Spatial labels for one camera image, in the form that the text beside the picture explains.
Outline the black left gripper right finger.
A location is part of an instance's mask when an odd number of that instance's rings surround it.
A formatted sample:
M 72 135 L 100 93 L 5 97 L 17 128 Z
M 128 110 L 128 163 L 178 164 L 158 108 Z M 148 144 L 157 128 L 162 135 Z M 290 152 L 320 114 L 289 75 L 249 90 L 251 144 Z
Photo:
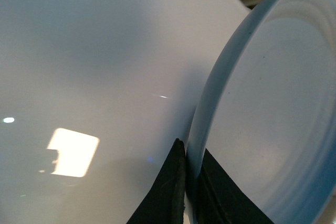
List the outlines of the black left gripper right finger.
M 234 183 L 206 150 L 198 177 L 196 219 L 198 223 L 273 223 Z

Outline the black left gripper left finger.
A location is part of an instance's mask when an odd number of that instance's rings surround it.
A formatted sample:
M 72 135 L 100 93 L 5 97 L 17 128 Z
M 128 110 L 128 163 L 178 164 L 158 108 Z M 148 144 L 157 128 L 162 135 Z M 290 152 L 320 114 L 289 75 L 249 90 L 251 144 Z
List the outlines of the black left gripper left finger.
M 185 179 L 184 143 L 176 139 L 151 189 L 128 223 L 183 223 Z

